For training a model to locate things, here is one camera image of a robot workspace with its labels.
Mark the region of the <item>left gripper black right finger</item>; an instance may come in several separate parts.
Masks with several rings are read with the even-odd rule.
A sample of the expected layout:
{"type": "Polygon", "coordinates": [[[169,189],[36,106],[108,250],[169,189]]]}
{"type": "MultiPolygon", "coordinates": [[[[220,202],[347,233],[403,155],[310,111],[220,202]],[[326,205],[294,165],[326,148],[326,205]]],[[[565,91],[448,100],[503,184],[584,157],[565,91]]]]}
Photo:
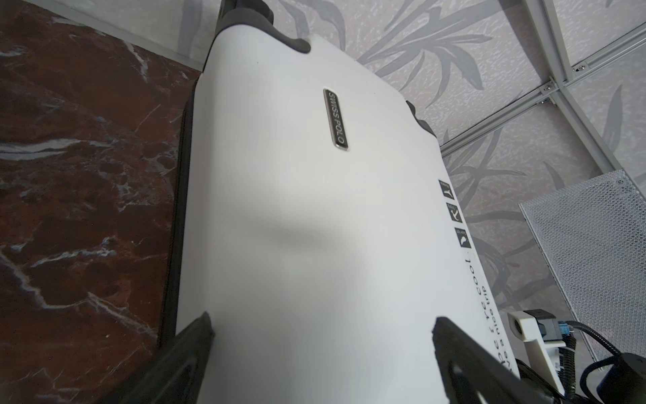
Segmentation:
{"type": "Polygon", "coordinates": [[[449,402],[545,402],[450,319],[437,318],[432,341],[449,402]]]}

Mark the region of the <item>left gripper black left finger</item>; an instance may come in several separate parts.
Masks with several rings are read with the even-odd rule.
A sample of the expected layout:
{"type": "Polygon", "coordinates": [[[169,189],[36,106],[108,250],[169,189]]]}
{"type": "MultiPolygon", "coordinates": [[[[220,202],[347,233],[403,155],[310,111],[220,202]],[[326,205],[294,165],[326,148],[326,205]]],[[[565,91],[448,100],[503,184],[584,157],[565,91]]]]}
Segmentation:
{"type": "Polygon", "coordinates": [[[210,316],[205,312],[99,402],[197,402],[214,336],[210,316]]]}

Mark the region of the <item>white hard-shell suitcase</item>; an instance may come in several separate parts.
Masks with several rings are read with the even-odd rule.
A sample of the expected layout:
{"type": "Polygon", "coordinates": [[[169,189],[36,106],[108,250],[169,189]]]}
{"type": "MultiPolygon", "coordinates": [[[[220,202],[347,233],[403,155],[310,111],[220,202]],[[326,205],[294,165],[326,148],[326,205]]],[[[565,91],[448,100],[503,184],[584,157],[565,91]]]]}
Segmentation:
{"type": "Polygon", "coordinates": [[[439,143],[401,94],[262,1],[225,1],[185,113],[176,327],[200,403],[451,403],[432,330],[518,379],[439,143]]]}

